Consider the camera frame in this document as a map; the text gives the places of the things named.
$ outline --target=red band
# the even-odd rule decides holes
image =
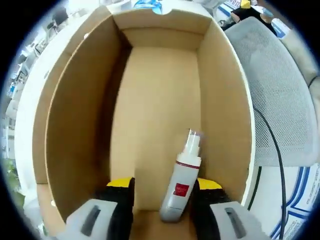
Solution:
[[[182,162],[179,162],[179,161],[175,161],[175,162],[176,162],[176,164],[179,164],[179,165],[184,166],[184,167],[192,168],[192,169],[199,169],[200,168],[199,166],[193,166],[193,165],[189,165],[189,164],[182,163]]]

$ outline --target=white spray bottle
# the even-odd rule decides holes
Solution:
[[[178,222],[198,177],[200,134],[190,129],[183,152],[178,154],[173,174],[162,202],[160,217],[164,222]]]

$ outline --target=gray mesh chair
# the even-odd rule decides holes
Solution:
[[[311,166],[319,154],[315,108],[304,77],[280,40],[249,17],[225,31],[247,77],[252,103],[268,121],[283,165]],[[279,166],[275,144],[254,113],[255,165]]]

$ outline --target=red bottle label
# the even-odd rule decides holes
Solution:
[[[189,189],[188,185],[177,183],[175,185],[175,189],[174,189],[173,195],[180,196],[180,197],[185,197],[187,195],[188,189]]]

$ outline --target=person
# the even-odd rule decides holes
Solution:
[[[234,22],[229,23],[225,26],[222,26],[221,28],[225,31],[244,19],[247,19],[249,17],[255,17],[261,23],[263,23],[271,32],[277,35],[275,29],[271,25],[271,21],[274,18],[274,15],[265,7],[263,8],[262,11],[263,13],[258,12],[255,6],[253,7],[251,6],[250,8],[240,7],[236,10],[233,10],[230,14],[230,17],[233,19]]]

